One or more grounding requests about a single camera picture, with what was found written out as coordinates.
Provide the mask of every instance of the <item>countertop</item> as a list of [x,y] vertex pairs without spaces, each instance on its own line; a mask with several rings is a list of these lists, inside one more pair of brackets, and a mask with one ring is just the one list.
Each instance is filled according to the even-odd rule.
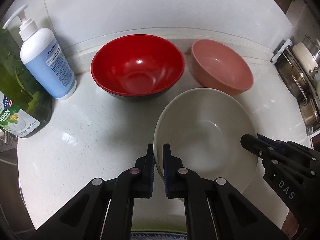
[[[67,100],[55,101],[50,122],[30,138],[18,140],[21,188],[35,228],[82,189],[91,179],[116,178],[146,154],[157,120],[178,94],[201,87],[190,74],[186,57],[182,78],[166,93],[149,101],[123,102],[106,93],[90,72],[77,76],[78,87]],[[267,60],[244,57],[254,85],[236,96],[247,110],[257,133],[310,147],[296,99]],[[264,182],[258,163],[255,177],[244,191],[271,221],[281,227],[288,209]],[[136,199],[133,229],[185,231],[184,204],[166,199],[155,170],[153,197]]]

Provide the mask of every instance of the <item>blue label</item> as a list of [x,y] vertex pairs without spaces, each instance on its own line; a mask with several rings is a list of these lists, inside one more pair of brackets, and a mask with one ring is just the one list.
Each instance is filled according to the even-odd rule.
[[54,98],[65,96],[76,81],[56,38],[25,66]]

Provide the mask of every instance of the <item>pink bowl rim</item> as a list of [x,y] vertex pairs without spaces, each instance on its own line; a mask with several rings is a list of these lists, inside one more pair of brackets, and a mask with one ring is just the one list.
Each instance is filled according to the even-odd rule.
[[[171,46],[173,46],[173,47],[179,52],[179,54],[180,54],[180,56],[181,56],[181,59],[182,59],[182,68],[181,68],[181,71],[180,71],[179,75],[178,75],[171,83],[169,83],[168,85],[166,85],[166,86],[164,86],[164,87],[162,87],[162,88],[159,88],[159,89],[157,89],[157,90],[155,90],[155,91],[149,92],[149,93],[140,93],[140,94],[120,93],[120,92],[116,92],[116,91],[114,91],[114,90],[111,90],[111,89],[105,87],[103,84],[101,84],[101,83],[97,80],[95,74],[93,73],[93,71],[94,71],[94,70],[93,70],[93,69],[94,69],[93,64],[94,64],[94,62],[95,62],[96,57],[98,56],[98,54],[101,53],[101,51],[102,51],[106,46],[110,45],[110,43],[113,43],[114,41],[118,41],[118,40],[125,39],[125,38],[128,38],[128,37],[132,37],[132,36],[149,36],[149,37],[153,37],[153,38],[157,38],[157,39],[161,39],[161,40],[163,40],[163,41],[166,41],[166,42],[169,43]],[[184,72],[184,69],[185,69],[185,59],[184,59],[184,56],[183,56],[182,52],[177,48],[177,46],[174,45],[172,42],[170,42],[170,41],[168,41],[168,40],[166,40],[166,39],[164,39],[164,38],[161,38],[161,37],[159,37],[159,36],[151,35],[151,34],[130,34],[130,35],[125,35],[125,36],[121,36],[121,37],[119,37],[119,38],[116,38],[116,39],[114,39],[114,40],[112,40],[112,41],[109,41],[109,42],[106,43],[105,45],[103,45],[102,48],[99,49],[99,50],[97,51],[97,53],[94,55],[94,57],[93,57],[93,59],[92,59],[92,61],[91,61],[91,69],[90,69],[90,71],[91,71],[91,76],[92,76],[93,80],[95,81],[95,83],[96,83],[99,87],[101,87],[103,90],[105,90],[105,91],[107,91],[107,92],[109,92],[109,93],[111,93],[111,94],[118,95],[118,96],[124,96],[124,97],[142,97],[142,96],[149,96],[149,95],[157,94],[157,93],[159,93],[159,92],[161,92],[161,91],[165,91],[165,90],[171,88],[175,83],[177,83],[177,82],[179,81],[179,79],[181,78],[181,76],[182,76],[182,74],[183,74],[183,72]]]
[[[252,81],[252,82],[251,82],[251,85],[250,85],[248,88],[244,88],[244,89],[243,89],[243,88],[237,88],[237,87],[231,86],[231,85],[229,85],[229,84],[221,81],[221,80],[220,80],[219,78],[217,78],[216,76],[211,75],[210,73],[208,73],[208,71],[206,71],[206,69],[202,66],[202,64],[199,62],[198,58],[196,57],[196,54],[194,53],[194,46],[195,46],[195,44],[196,44],[197,42],[199,42],[199,41],[210,41],[210,42],[213,42],[213,43],[218,43],[218,44],[226,47],[227,49],[233,51],[235,54],[237,54],[237,55],[240,57],[240,59],[247,65],[248,69],[250,70],[251,81]],[[192,46],[191,46],[191,54],[193,55],[193,57],[195,58],[196,62],[199,64],[199,66],[200,66],[208,75],[210,75],[211,77],[215,78],[216,80],[218,80],[218,81],[219,81],[220,83],[222,83],[223,85],[225,85],[225,86],[227,86],[227,87],[230,87],[230,88],[233,88],[233,89],[236,89],[236,90],[238,90],[238,91],[247,91],[247,90],[249,90],[249,89],[253,86],[254,78],[253,78],[253,74],[252,74],[252,71],[251,71],[250,67],[248,66],[248,64],[246,63],[246,61],[245,61],[238,53],[236,53],[233,49],[231,49],[230,47],[228,47],[228,46],[226,46],[226,45],[224,45],[224,44],[222,44],[222,43],[220,43],[220,42],[218,42],[218,41],[215,41],[215,40],[200,39],[200,40],[195,41],[195,42],[192,44]]]

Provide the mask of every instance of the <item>lemon label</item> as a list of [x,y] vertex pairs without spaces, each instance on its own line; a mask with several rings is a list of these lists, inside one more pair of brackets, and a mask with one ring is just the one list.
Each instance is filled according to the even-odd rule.
[[37,119],[20,109],[0,91],[0,126],[18,137],[24,137],[40,125]]

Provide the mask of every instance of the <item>silver rivet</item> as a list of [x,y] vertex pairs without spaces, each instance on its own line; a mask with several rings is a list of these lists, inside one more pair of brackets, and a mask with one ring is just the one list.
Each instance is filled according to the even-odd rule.
[[226,180],[224,178],[217,178],[216,182],[219,185],[224,185],[226,183]]
[[180,168],[180,169],[178,169],[178,172],[179,172],[180,174],[187,174],[187,173],[188,173],[188,169],[186,169],[186,168]]
[[130,169],[130,173],[131,174],[138,174],[139,172],[140,172],[139,168],[133,167],[133,168]]
[[101,185],[101,183],[102,183],[102,180],[99,178],[96,178],[92,181],[92,184],[95,186],[99,186],[99,185]]

